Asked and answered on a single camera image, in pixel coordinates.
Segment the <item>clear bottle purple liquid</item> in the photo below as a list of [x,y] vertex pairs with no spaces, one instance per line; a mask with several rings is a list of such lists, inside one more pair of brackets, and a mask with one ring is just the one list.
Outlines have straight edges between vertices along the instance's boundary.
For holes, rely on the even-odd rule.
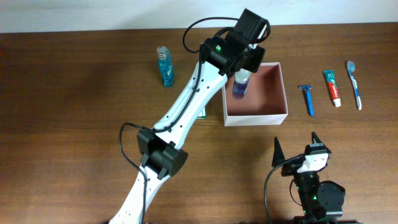
[[251,74],[250,71],[243,68],[234,74],[233,97],[235,99],[241,99],[245,96]]

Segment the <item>green red toothpaste tube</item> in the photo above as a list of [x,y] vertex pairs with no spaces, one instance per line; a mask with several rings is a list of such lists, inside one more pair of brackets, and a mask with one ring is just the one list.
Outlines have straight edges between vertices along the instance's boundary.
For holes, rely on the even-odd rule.
[[333,101],[333,104],[336,107],[341,106],[341,99],[339,96],[338,89],[336,87],[336,82],[335,82],[335,75],[333,70],[324,70],[323,75],[326,80],[326,84],[328,85],[328,89],[330,91],[331,99]]

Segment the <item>green white soap bar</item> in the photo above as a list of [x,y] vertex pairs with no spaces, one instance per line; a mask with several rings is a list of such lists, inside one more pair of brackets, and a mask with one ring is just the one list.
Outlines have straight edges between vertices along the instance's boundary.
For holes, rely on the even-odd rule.
[[199,112],[197,119],[205,119],[205,118],[206,118],[206,110],[205,110],[205,107],[203,107],[201,109],[201,111]]

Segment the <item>blue mouthwash bottle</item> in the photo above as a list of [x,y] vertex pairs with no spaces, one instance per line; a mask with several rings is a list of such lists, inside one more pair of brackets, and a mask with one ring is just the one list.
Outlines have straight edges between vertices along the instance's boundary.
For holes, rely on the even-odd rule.
[[162,82],[165,87],[172,86],[174,82],[174,68],[172,66],[172,57],[167,47],[157,48],[158,67],[162,75]]

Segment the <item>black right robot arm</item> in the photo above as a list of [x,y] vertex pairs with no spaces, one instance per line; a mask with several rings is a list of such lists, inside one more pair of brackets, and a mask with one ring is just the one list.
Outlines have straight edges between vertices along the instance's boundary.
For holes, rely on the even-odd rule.
[[290,159],[284,157],[279,140],[274,139],[272,167],[280,167],[283,177],[293,177],[303,210],[302,216],[293,218],[294,223],[336,223],[343,216],[345,188],[330,180],[321,182],[318,175],[327,167],[330,155],[314,132],[304,153]]

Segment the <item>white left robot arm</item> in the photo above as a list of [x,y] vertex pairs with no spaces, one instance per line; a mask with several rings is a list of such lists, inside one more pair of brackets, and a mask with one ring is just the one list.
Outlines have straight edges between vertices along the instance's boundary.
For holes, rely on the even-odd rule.
[[152,128],[123,123],[138,130],[141,163],[132,189],[110,223],[143,223],[156,193],[182,168],[188,154],[182,149],[201,110],[236,72],[259,70],[265,50],[259,44],[271,34],[269,21],[245,9],[235,25],[204,40],[198,62],[186,87],[168,112]]

